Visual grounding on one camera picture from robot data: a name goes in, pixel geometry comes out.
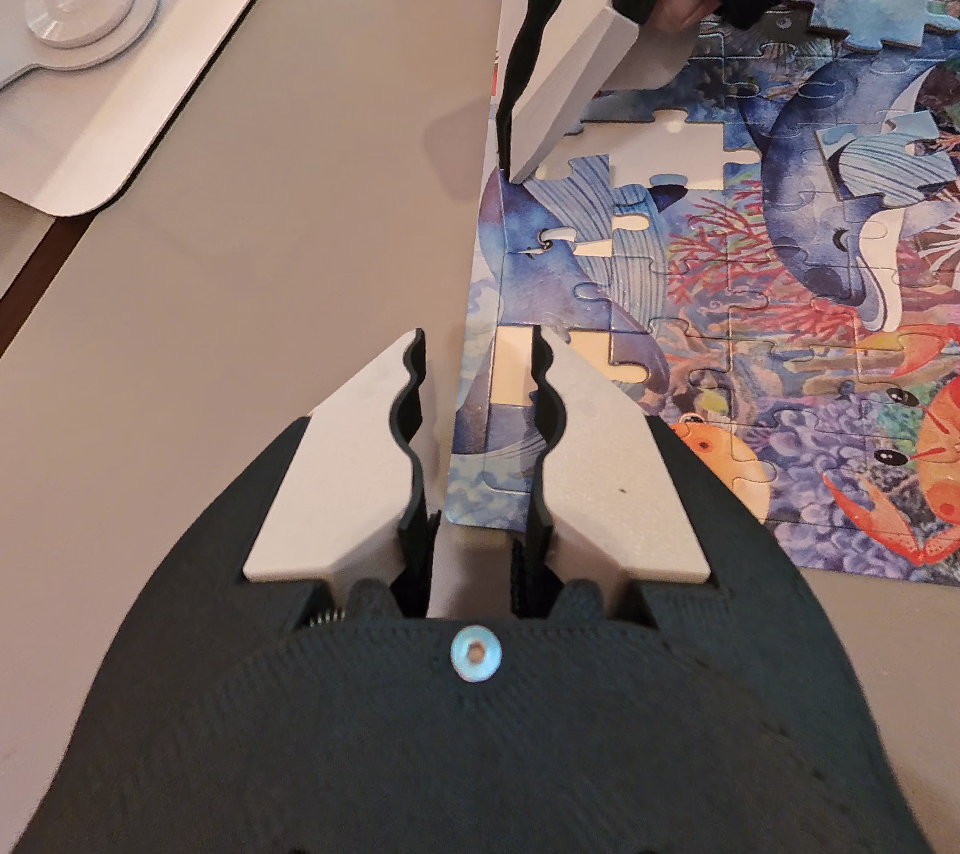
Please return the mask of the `light blue coral puzzle piece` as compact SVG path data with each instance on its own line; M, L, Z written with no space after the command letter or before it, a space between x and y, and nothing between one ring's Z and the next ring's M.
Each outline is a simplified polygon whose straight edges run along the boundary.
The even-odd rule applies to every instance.
M930 11L930 0L790 0L810 4L812 32L844 33L854 51L877 53L885 44L918 49L925 32L954 34L959 20Z

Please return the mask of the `white blue striped puzzle piece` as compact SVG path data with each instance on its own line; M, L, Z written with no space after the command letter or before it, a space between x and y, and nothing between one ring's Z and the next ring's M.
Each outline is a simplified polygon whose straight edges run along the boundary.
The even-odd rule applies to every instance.
M824 163L844 200L882 198L887 209L920 203L954 182L957 171L948 152L910 153L910 145L935 142L939 128L930 111L899 115L894 129L860 134L855 124L815 132Z

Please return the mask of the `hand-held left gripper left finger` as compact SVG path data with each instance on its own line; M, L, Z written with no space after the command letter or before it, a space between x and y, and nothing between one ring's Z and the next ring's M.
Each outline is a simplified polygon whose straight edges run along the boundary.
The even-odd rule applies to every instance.
M246 560L249 581L324 581L344 606L354 584L378 579L404 615L426 616L439 516L428 516L410 445L425 379L416 329L314 408Z

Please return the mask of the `sea animals jigsaw puzzle board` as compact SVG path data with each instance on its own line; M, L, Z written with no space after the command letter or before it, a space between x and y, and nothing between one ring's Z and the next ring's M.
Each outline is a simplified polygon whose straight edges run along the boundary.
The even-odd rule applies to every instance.
M958 0L929 0L958 20ZM678 434L801 567L958 585L958 31L862 52L788 0L705 20L678 73L601 90L523 184L610 302L570 345ZM929 111L956 179L842 198L815 136ZM499 171L478 216L450 520L518 532L535 460L533 328L503 321Z

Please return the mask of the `blue purple puzzle piece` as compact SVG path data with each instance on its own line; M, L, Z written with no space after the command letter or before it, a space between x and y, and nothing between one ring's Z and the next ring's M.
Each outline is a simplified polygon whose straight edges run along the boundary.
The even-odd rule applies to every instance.
M502 320L506 323L548 325L608 332L611 302L604 294L579 298L574 290L589 278L578 266L571 245L552 240L544 248L542 232L560 228L558 217L519 185L499 172L507 252L503 260Z

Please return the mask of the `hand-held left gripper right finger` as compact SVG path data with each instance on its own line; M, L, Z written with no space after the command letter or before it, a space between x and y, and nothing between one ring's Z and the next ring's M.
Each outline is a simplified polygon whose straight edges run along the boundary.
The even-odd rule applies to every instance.
M534 464L511 609L547 616L562 585L590 580L607 612L632 581L703 584L710 565L642 408L551 329L535 327Z

